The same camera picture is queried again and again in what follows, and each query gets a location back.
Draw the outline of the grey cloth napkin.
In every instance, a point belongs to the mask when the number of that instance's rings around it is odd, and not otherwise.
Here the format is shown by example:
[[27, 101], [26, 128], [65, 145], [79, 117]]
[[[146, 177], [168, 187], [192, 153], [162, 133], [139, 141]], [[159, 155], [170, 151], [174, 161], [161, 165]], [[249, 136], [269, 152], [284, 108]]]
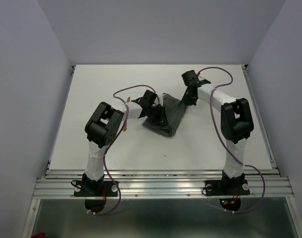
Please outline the grey cloth napkin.
[[184, 117], [184, 114], [188, 108], [179, 99], [171, 96], [170, 94], [163, 93], [163, 105], [165, 112], [165, 120], [160, 122], [150, 117], [146, 118], [142, 126], [154, 133], [157, 133], [164, 137], [173, 137]]

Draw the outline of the gold knife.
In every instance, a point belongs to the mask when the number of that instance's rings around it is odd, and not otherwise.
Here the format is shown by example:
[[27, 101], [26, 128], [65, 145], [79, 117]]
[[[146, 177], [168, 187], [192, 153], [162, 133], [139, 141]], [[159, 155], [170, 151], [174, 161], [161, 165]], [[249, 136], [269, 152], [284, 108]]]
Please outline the gold knife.
[[[131, 97], [128, 97], [126, 102], [128, 103], [128, 102], [130, 102], [130, 101], [131, 101]], [[126, 130], [127, 130], [127, 122], [125, 122], [124, 128], [123, 128], [122, 131], [125, 132]]]

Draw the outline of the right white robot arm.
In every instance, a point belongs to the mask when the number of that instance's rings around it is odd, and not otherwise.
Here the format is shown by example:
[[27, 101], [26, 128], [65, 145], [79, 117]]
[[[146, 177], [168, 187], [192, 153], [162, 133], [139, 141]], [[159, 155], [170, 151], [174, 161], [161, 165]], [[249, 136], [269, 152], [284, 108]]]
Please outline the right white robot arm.
[[210, 111], [220, 112], [220, 126], [213, 123], [217, 136], [226, 150], [226, 161], [220, 180], [205, 180], [203, 194], [207, 196], [249, 195], [249, 185], [244, 174], [244, 152], [247, 139], [254, 130], [254, 123], [247, 99], [236, 99], [206, 79], [200, 80], [194, 70], [182, 74], [187, 87], [182, 98], [188, 106], [198, 100], [209, 103]]

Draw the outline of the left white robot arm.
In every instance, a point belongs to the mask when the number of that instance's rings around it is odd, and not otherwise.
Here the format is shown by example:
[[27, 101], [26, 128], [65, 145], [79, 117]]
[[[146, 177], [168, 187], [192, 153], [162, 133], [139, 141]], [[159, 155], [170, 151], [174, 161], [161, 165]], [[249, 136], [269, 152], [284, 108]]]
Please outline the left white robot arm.
[[75, 187], [87, 190], [91, 195], [102, 192], [106, 154], [125, 130], [128, 120], [148, 117], [166, 121], [164, 95], [146, 90], [143, 96], [134, 100], [124, 101], [116, 93], [113, 96], [121, 103], [110, 105], [101, 102], [85, 126], [89, 142], [88, 161], [82, 180]]

